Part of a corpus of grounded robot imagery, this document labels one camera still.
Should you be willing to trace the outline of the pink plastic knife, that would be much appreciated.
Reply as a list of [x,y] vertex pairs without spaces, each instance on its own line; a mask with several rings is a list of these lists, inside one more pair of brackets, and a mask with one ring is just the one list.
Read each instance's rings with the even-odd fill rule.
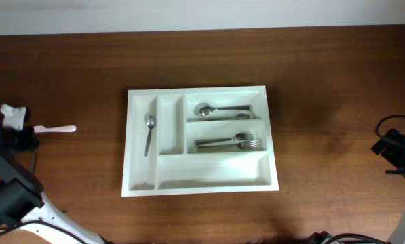
[[73,133],[77,130],[75,125],[66,125],[60,127],[45,127],[42,125],[36,125],[33,127],[36,134],[38,133]]

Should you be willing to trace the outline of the small steel teaspoon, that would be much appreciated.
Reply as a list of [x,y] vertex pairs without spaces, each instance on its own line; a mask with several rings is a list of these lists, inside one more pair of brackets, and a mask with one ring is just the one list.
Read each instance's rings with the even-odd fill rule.
[[148,127],[148,133],[147,133],[147,139],[146,139],[146,144],[145,144],[145,150],[144,150],[144,155],[147,156],[149,153],[149,147],[151,144],[151,137],[152,137],[152,131],[156,126],[156,118],[155,115],[149,114],[146,117],[146,125]]

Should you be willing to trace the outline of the large steel spoon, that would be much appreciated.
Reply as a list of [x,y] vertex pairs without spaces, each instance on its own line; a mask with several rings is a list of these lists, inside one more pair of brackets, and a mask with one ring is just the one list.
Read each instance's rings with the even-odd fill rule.
[[247,119],[255,119],[255,118],[256,118],[256,114],[254,112],[252,112],[251,110],[241,110],[233,116],[197,119],[197,121],[247,120]]
[[198,104],[193,112],[196,116],[208,116],[211,115],[214,111],[218,110],[252,110],[252,105],[241,105],[241,106],[227,106],[227,107],[214,107],[208,103],[200,103]]

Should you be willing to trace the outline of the steel fork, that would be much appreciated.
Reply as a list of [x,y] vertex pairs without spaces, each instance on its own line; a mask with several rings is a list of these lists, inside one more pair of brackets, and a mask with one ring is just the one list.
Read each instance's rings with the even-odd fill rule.
[[218,142],[227,142],[227,141],[246,141],[246,140],[253,140],[254,134],[248,132],[237,133],[232,137],[228,138],[217,138],[217,139],[204,139],[204,140],[196,140],[194,141],[195,146],[201,146],[204,144],[212,144]]
[[212,151],[220,151],[220,150],[233,150],[233,149],[239,149],[239,150],[253,150],[256,148],[259,148],[262,145],[262,142],[260,139],[256,140],[246,140],[246,141],[241,141],[238,143],[232,143],[232,144],[222,144],[222,145],[216,145],[216,146],[198,146],[197,151],[200,153],[206,153],[206,152],[212,152]]

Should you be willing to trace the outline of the steel fork top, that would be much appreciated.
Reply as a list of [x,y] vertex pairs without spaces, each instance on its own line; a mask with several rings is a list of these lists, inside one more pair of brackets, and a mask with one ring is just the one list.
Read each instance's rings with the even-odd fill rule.
[[212,152],[212,151],[220,151],[220,150],[233,150],[233,149],[239,149],[239,150],[253,150],[256,148],[259,148],[262,145],[262,142],[260,139],[256,140],[246,140],[246,141],[241,141],[238,143],[232,143],[232,144],[222,144],[222,145],[216,145],[216,146],[198,146],[197,151],[200,153],[206,153],[206,152]]

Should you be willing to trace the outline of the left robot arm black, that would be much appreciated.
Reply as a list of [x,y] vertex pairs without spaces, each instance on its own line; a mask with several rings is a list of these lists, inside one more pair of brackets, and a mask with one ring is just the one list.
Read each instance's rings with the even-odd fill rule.
[[33,167],[25,168],[14,155],[35,153],[38,133],[44,126],[30,126],[30,110],[0,105],[0,237],[15,230],[33,233],[49,243],[106,243],[57,209],[45,194]]

